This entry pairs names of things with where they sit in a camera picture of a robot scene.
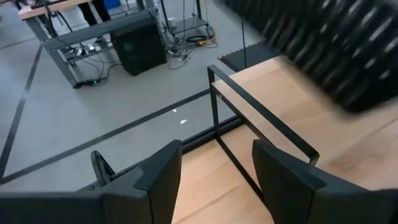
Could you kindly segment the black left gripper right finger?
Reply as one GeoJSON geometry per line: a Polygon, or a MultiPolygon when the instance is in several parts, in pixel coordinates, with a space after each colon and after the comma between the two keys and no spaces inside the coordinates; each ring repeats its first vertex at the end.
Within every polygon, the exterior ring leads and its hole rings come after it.
{"type": "Polygon", "coordinates": [[[275,224],[308,224],[314,198],[322,188],[338,194],[358,189],[263,140],[253,142],[252,159],[275,224]]]}

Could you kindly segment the black hazard-striped floor mat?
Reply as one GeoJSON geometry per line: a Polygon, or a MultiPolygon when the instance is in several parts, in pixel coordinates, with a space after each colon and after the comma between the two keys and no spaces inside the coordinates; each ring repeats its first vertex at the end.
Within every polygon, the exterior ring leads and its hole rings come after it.
{"type": "Polygon", "coordinates": [[[265,42],[258,42],[236,50],[219,58],[235,72],[257,65],[280,55],[278,50],[270,48],[265,42]]]}

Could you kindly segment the black floor power strip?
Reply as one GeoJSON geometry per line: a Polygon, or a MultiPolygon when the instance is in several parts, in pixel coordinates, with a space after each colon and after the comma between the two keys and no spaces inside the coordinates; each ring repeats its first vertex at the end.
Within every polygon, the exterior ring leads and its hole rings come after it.
{"type": "Polygon", "coordinates": [[[79,89],[83,86],[95,86],[101,83],[101,79],[88,79],[81,82],[76,82],[73,87],[79,89]]]}

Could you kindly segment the blue bin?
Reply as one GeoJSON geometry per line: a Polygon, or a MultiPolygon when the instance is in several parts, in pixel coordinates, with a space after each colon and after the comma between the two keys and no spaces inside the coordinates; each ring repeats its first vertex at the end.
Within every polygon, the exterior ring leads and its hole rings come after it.
{"type": "Polygon", "coordinates": [[[120,0],[103,0],[107,10],[115,9],[121,5],[120,0]]]}

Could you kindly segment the wooden desk grey frame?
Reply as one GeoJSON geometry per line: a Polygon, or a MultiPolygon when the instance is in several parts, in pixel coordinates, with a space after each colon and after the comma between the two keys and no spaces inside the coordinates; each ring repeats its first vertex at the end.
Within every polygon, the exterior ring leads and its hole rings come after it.
{"type": "Polygon", "coordinates": [[[78,88],[79,84],[75,79],[75,76],[72,74],[68,62],[62,58],[60,54],[61,49],[73,44],[79,44],[83,41],[93,39],[101,35],[108,34],[112,30],[122,28],[129,24],[140,24],[146,19],[157,14],[157,8],[154,6],[152,0],[146,0],[146,6],[139,12],[134,12],[124,17],[112,19],[109,22],[100,23],[95,26],[72,31],[58,37],[50,38],[41,28],[39,24],[39,16],[46,15],[48,12],[59,11],[89,1],[91,0],[64,0],[62,2],[54,1],[49,6],[36,9],[32,9],[30,6],[23,6],[18,12],[19,18],[23,21],[26,21],[27,25],[33,31],[36,38],[39,39],[42,46],[49,53],[53,61],[56,63],[64,77],[68,80],[73,88],[78,88]]]}

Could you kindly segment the black computer tower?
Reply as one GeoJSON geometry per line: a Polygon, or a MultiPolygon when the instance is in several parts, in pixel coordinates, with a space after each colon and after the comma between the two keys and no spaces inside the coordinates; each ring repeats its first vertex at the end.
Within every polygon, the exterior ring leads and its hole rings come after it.
{"type": "Polygon", "coordinates": [[[138,76],[167,63],[165,47],[156,22],[135,22],[109,34],[123,69],[130,75],[138,76]]]}

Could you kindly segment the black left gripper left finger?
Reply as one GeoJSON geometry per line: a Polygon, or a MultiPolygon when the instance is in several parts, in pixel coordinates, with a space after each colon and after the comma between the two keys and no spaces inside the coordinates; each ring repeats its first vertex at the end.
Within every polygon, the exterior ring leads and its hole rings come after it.
{"type": "Polygon", "coordinates": [[[171,224],[182,169],[182,142],[110,176],[104,194],[105,224],[171,224]]]}

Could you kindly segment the black plastic slotted basket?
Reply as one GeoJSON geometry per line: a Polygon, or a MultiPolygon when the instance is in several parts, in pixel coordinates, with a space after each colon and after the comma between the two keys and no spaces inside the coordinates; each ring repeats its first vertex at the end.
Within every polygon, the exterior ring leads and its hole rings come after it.
{"type": "Polygon", "coordinates": [[[215,0],[351,113],[398,101],[398,0],[215,0]]]}

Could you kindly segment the black aluminium table frame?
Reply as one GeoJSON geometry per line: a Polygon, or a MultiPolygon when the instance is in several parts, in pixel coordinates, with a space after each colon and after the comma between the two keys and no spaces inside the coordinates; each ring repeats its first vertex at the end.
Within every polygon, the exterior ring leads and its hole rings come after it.
{"type": "MultiPolygon", "coordinates": [[[[237,116],[233,116],[231,118],[228,118],[228,119],[220,122],[218,125],[218,131],[216,131],[215,126],[213,126],[204,131],[199,132],[198,134],[196,134],[194,136],[189,137],[188,139],[183,140],[181,142],[182,155],[187,154],[191,151],[194,151],[195,149],[201,147],[202,145],[215,140],[217,136],[226,134],[226,133],[232,131],[233,129],[239,127],[242,124],[243,124],[243,121],[241,118],[238,118],[237,116]]],[[[102,186],[110,183],[114,179],[117,179],[118,177],[127,173],[131,169],[135,168],[136,166],[147,162],[149,159],[151,159],[155,155],[158,155],[160,153],[160,151],[161,151],[161,149],[159,149],[153,155],[151,155],[151,156],[149,156],[149,157],[119,171],[119,172],[115,172],[111,168],[109,163],[100,154],[100,152],[93,151],[90,154],[90,159],[91,159],[91,163],[93,165],[93,169],[94,169],[94,172],[96,175],[96,181],[93,182],[92,184],[87,185],[86,187],[82,188],[81,190],[92,191],[92,190],[100,189],[102,186]]]]}

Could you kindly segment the black metal cart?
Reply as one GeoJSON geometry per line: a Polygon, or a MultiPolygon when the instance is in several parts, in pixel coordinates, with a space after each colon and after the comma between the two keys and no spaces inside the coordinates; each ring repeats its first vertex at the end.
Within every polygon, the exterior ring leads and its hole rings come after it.
{"type": "Polygon", "coordinates": [[[183,0],[183,19],[170,24],[169,17],[165,10],[164,0],[159,0],[161,12],[164,17],[164,22],[162,23],[164,31],[172,36],[176,36],[179,33],[184,33],[199,27],[208,27],[208,21],[202,18],[201,0],[193,0],[193,2],[194,11],[191,17],[185,17],[185,0],[183,0]]]}

